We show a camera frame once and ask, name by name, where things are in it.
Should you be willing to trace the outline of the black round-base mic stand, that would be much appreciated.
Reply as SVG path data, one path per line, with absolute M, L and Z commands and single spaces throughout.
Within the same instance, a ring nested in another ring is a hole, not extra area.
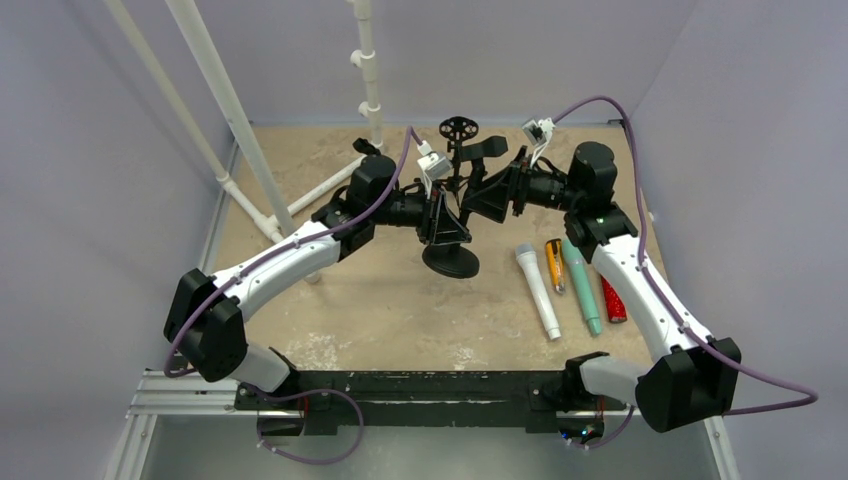
M 503 136 L 490 136 L 485 140 L 464 145 L 460 140 L 452 141 L 454 173 L 447 181 L 449 191 L 457 199 L 458 217 L 451 221 L 451 227 L 460 226 L 459 231 L 468 229 L 472 212 L 466 207 L 467 201 L 482 189 L 487 171 L 484 160 L 488 157 L 500 157 L 508 150 L 507 140 Z M 480 270 L 478 257 L 466 247 L 469 240 L 443 244 L 436 242 L 425 247 L 422 260 L 434 272 L 455 279 L 469 279 Z

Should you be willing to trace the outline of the white microphone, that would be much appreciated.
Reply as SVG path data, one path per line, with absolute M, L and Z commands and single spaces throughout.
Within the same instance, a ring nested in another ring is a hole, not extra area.
M 548 338 L 551 341 L 560 339 L 562 337 L 560 324 L 547 293 L 535 249 L 529 243 L 520 244 L 515 248 L 515 257 L 524 273 Z

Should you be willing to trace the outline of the black tripod stand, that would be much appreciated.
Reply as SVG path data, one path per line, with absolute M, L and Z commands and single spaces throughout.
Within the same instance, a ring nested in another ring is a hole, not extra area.
M 447 151 L 451 154 L 453 173 L 445 181 L 446 190 L 458 197 L 463 182 L 460 172 L 463 143 L 474 138 L 479 132 L 476 121 L 463 116 L 452 116 L 439 125 L 440 135 L 446 139 Z
M 357 138 L 352 143 L 353 149 L 361 154 L 364 158 L 368 157 L 380 157 L 382 155 L 382 151 L 374 144 L 372 144 L 366 138 Z

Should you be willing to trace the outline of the yellow utility knife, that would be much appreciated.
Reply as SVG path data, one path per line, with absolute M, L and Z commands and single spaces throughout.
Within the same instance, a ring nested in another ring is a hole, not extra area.
M 565 293 L 566 281 L 564 276 L 564 261 L 562 257 L 561 240 L 548 240 L 545 244 L 545 255 L 554 291 L 563 295 Z

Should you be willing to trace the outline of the teal toy microphone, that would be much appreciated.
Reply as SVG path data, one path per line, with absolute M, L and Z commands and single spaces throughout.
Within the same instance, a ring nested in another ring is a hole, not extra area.
M 568 238 L 562 240 L 563 256 L 571 275 L 582 317 L 590 334 L 597 337 L 602 333 L 600 313 L 590 284 L 583 255 Z

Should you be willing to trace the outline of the red glitter microphone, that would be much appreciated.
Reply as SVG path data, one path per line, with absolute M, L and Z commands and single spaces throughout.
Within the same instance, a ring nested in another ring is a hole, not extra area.
M 613 324 L 626 322 L 628 319 L 626 307 L 618 293 L 604 276 L 601 277 L 601 288 L 608 321 Z

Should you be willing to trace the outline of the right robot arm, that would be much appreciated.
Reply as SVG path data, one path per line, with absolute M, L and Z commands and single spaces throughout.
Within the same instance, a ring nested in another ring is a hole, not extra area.
M 738 373 L 719 360 L 740 361 L 730 339 L 716 339 L 682 303 L 650 259 L 640 235 L 613 200 L 617 167 L 612 150 L 597 142 L 576 147 L 565 172 L 544 171 L 517 157 L 501 172 L 470 187 L 464 212 L 501 223 L 526 205 L 564 212 L 568 240 L 623 300 L 649 349 L 649 369 L 596 352 L 567 361 L 554 397 L 584 407 L 598 396 L 638 408 L 656 432 L 729 413 Z M 682 322 L 675 314 L 684 315 Z

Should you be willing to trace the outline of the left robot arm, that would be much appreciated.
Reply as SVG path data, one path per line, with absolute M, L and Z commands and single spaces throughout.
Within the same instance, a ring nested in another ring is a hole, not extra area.
M 298 395 L 298 382 L 290 376 L 294 366 L 270 348 L 249 344 L 247 320 L 292 285 L 366 245 L 379 225 L 412 228 L 428 246 L 437 240 L 469 240 L 467 229 L 447 208 L 439 183 L 451 171 L 451 162 L 433 152 L 417 164 L 421 178 L 401 187 L 395 162 L 369 155 L 348 185 L 280 244 L 214 275 L 199 269 L 185 273 L 164 335 L 189 370 L 208 382 L 247 382 L 259 388 L 272 408 L 292 405 Z

